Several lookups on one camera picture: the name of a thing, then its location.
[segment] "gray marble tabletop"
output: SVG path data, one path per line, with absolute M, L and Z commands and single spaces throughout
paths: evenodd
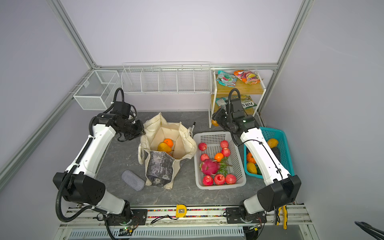
M 145 122 L 158 112 L 139 112 L 137 118 Z M 209 131 L 222 131 L 221 127 L 209 128 L 208 112 L 162 112 L 168 122 L 182 122 L 189 128 L 196 122 L 194 134 Z M 196 186 L 194 159 L 185 159 L 180 171 L 175 177 L 173 189 L 145 186 L 140 192 L 133 190 L 121 179 L 121 174 L 129 169 L 145 180 L 145 166 L 137 159 L 137 148 L 140 138 L 126 142 L 118 142 L 114 137 L 109 145 L 103 162 L 97 172 L 96 179 L 103 182 L 106 190 L 115 196 L 128 200 L 133 207 L 153 205 L 238 205 L 241 200 L 256 194 L 263 188 L 264 182 L 251 176 L 246 176 L 247 183 L 242 187 L 221 190 L 202 190 Z M 239 148 L 243 158 L 243 147 Z

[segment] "teal plastic basket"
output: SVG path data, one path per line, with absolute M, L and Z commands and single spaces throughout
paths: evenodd
M 281 130 L 269 128 L 269 127 L 260 127 L 263 136 L 266 141 L 268 141 L 271 138 L 276 139 L 279 141 L 279 144 L 277 145 L 278 149 L 280 150 L 280 162 L 283 165 L 283 167 L 288 170 L 288 172 L 291 174 L 291 176 L 295 175 L 295 172 L 293 171 L 292 166 L 292 160 L 291 160 L 291 154 L 288 149 L 288 142 L 287 137 L 285 136 L 285 133 Z M 248 172 L 247 170 L 247 147 L 244 145 L 244 170 L 245 173 L 252 177 L 258 177 L 263 178 L 262 175 L 253 174 Z

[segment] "red apple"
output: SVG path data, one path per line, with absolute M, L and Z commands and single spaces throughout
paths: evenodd
M 204 153 L 200 156 L 200 160 L 203 162 L 205 160 L 209 159 L 208 154 Z
M 214 180 L 213 180 L 213 178 L 211 177 L 211 176 L 205 176 L 204 178 L 203 178 L 203 184 L 205 185 L 205 186 L 212 186 L 213 185 L 213 183 L 214 183 Z
M 227 184 L 235 184 L 237 181 L 236 177 L 232 174 L 228 174 L 226 177 L 225 177 L 225 182 Z
M 199 149 L 200 149 L 200 151 L 204 151 L 205 149 L 207 149 L 207 145 L 205 143 L 201 142 L 199 144 Z
M 226 141 L 226 140 L 221 141 L 221 143 L 220 143 L 220 147 L 221 148 L 225 148 L 225 147 L 228 147 L 228 146 L 229 146 L 228 141 Z
M 224 157 L 229 157 L 231 155 L 231 151 L 227 147 L 223 148 L 221 153 L 224 155 Z
M 223 174 L 217 174 L 216 176 L 215 176 L 215 183 L 217 184 L 217 185 L 223 185 L 224 183 L 225 183 L 225 177 L 224 177 L 224 175 Z

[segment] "tape measure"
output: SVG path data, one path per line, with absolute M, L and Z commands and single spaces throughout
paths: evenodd
M 182 204 L 176 205 L 176 217 L 185 217 L 187 214 L 187 207 Z

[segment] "robotic arm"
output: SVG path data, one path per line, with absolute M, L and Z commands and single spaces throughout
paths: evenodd
M 116 101 L 119 91 L 121 102 Z M 58 189 L 55 207 L 59 220 L 69 222 L 84 210 L 93 209 L 104 215 L 108 225 L 126 225 L 131 222 L 134 216 L 129 202 L 106 191 L 105 185 L 94 178 L 102 156 L 115 134 L 119 133 L 120 137 L 124 135 L 125 140 L 119 138 L 120 142 L 145 134 L 143 123 L 135 120 L 136 114 L 135 107 L 124 102 L 123 90 L 118 88 L 111 107 L 91 119 L 88 140 L 80 153 L 65 172 L 58 172 L 53 178 Z M 65 217 L 61 212 L 61 197 L 69 202 L 84 204 L 85 207 L 72 217 Z
M 231 99 L 234 91 L 237 92 L 238 98 Z M 229 93 L 225 109 L 220 108 L 214 113 L 212 119 L 231 132 L 232 140 L 237 146 L 242 144 L 247 146 L 263 175 L 266 187 L 240 203 L 239 212 L 242 219 L 250 220 L 259 212 L 276 211 L 279 207 L 293 202 L 301 181 L 297 175 L 291 176 L 277 160 L 255 118 L 245 116 L 244 113 L 240 92 L 235 88 Z

